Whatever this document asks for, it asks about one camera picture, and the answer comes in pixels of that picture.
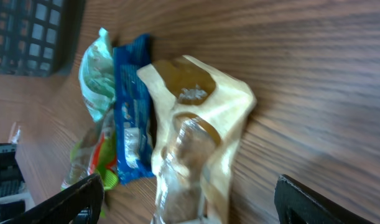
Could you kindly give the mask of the blue snack bar wrapper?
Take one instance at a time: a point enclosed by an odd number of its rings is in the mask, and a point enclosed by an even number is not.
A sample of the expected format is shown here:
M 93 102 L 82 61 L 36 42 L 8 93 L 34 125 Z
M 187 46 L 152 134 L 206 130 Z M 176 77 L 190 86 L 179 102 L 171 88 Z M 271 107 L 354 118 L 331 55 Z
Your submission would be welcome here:
M 121 184 L 153 177 L 151 96 L 137 71 L 151 63 L 151 37 L 142 34 L 113 49 L 117 171 Z

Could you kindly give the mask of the beige snack pouch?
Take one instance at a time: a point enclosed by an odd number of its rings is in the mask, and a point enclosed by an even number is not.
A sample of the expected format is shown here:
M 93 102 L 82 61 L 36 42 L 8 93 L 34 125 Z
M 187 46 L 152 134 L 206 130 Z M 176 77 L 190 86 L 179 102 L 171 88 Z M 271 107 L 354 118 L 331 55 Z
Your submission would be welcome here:
M 153 223 L 227 223 L 232 164 L 257 100 L 245 82 L 189 55 L 142 67 L 157 121 Z

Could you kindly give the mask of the light green wipes packet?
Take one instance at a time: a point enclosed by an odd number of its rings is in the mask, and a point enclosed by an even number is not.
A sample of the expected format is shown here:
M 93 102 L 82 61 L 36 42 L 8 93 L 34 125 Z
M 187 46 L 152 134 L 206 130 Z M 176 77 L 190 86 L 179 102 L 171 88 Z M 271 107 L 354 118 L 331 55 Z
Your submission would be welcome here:
M 106 29 L 85 50 L 78 72 L 81 94 L 94 122 L 102 119 L 115 100 L 113 49 Z

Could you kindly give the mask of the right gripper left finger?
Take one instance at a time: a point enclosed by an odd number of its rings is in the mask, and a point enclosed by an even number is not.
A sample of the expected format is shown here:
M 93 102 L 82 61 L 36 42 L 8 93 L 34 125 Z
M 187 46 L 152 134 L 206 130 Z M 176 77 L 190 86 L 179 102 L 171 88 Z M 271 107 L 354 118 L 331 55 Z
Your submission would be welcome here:
M 97 224 L 104 200 L 101 176 L 91 174 L 4 224 Z

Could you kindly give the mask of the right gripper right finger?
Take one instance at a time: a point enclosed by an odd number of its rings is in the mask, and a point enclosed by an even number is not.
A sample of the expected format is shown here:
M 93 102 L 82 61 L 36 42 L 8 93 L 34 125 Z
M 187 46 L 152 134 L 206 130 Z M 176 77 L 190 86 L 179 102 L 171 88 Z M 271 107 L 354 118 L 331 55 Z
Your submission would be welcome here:
M 280 175 L 274 192 L 280 224 L 372 224 L 288 175 Z

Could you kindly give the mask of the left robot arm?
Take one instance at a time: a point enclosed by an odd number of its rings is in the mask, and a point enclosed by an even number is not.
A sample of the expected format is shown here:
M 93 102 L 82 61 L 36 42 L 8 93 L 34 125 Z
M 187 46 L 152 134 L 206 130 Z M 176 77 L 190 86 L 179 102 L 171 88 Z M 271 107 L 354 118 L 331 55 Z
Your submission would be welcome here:
M 4 223 L 34 207 L 16 161 L 17 145 L 0 143 L 0 223 Z

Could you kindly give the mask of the green snack bag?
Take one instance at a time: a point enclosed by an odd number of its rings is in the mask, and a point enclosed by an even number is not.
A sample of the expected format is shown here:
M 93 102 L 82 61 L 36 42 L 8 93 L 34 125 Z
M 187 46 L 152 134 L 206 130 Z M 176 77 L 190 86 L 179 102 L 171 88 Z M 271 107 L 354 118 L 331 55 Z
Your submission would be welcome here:
M 91 174 L 98 174 L 104 190 L 112 190 L 119 183 L 116 168 L 116 125 L 114 111 L 110 109 L 72 148 L 70 169 L 61 189 L 65 190 Z

